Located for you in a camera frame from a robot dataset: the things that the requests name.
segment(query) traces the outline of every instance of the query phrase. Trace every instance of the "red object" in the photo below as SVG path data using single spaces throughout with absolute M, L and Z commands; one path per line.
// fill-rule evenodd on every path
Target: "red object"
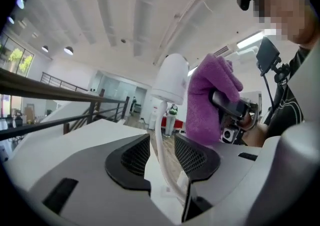
M 164 117 L 162 118 L 161 127 L 165 128 L 165 127 L 166 127 L 166 124 L 167 124 L 167 117 L 164 116 Z M 175 129 L 180 129 L 180 128 L 182 128 L 183 124 L 184 124 L 183 121 L 181 121 L 181 120 L 179 120 L 179 119 L 176 119 L 175 122 L 174 122 L 173 128 L 175 128 Z

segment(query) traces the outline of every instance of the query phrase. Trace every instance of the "purple towel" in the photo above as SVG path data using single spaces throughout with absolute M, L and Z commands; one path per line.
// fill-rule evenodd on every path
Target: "purple towel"
M 234 76 L 231 61 L 208 54 L 191 76 L 185 122 L 186 135 L 202 145 L 219 141 L 222 134 L 218 109 L 209 102 L 212 88 L 237 102 L 243 85 Z

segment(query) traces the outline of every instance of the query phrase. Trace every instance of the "metal railing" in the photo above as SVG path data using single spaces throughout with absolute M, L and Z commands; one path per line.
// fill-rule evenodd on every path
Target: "metal railing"
M 67 90 L 71 90 L 71 91 L 76 91 L 76 92 L 86 92 L 88 91 L 87 89 L 84 89 L 80 86 L 76 86 L 74 84 L 71 84 L 69 82 L 66 82 L 64 80 L 61 80 L 57 77 L 51 76 L 45 72 L 42 72 L 42 76 L 41 76 L 41 83 L 45 83 L 47 85 L 53 86 L 53 87 L 58 87 L 58 88 L 64 88 Z
M 66 134 L 70 132 L 70 130 L 75 130 L 83 126 L 85 122 L 86 124 L 92 123 L 94 121 L 94 118 L 98 115 L 101 115 L 100 117 L 103 119 L 117 122 L 119 119 L 124 119 L 129 103 L 129 97 L 127 97 L 126 100 L 115 100 L 102 97 L 103 95 L 101 96 L 101 93 L 100 96 L 94 96 L 91 94 L 67 90 L 61 87 L 51 86 L 23 76 L 19 76 L 1 68 L 0 90 L 1 94 L 3 95 L 61 101 L 90 102 L 89 108 L 85 110 L 82 115 L 1 130 L 0 141 L 16 136 L 23 136 L 28 133 L 51 128 L 58 125 L 63 125 L 63 133 Z M 117 104 L 117 106 L 112 109 L 100 110 L 101 103 Z M 115 114 L 111 116 L 102 115 L 111 111 L 115 111 Z M 78 121 L 82 122 L 78 123 L 78 126 L 74 124 L 72 127 L 70 127 L 69 122 L 73 121 L 76 121 L 76 123 Z

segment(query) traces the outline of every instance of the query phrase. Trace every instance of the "black shirt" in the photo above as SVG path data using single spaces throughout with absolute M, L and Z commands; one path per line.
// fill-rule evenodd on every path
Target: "black shirt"
M 308 53 L 309 50 L 302 47 L 300 47 L 296 52 L 294 58 L 289 62 L 289 79 L 295 74 L 300 65 L 304 62 Z M 269 126 L 266 138 L 280 136 L 286 129 L 293 125 L 299 124 L 304 120 L 304 116 L 299 104 L 288 85 L 285 87 L 282 87 L 280 84 L 277 85 L 273 102 L 276 109 L 274 113 L 270 114 L 264 122 Z

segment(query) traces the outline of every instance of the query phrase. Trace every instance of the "wooden floor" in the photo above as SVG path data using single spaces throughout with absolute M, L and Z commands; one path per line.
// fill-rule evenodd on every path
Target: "wooden floor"
M 145 129 L 150 134 L 150 143 L 154 149 L 156 156 L 158 157 L 158 149 L 156 143 L 156 136 L 155 131 L 146 128 L 146 125 L 143 122 L 139 122 L 139 114 L 134 112 L 133 115 L 129 116 L 129 118 L 125 122 L 126 126 Z M 162 135 L 163 138 L 163 146 L 166 155 L 166 163 L 169 168 L 169 173 L 172 175 L 172 178 L 177 181 L 180 175 L 180 172 L 183 170 L 180 163 L 178 162 L 175 156 L 175 138 L 174 135 L 170 137 L 165 137 Z

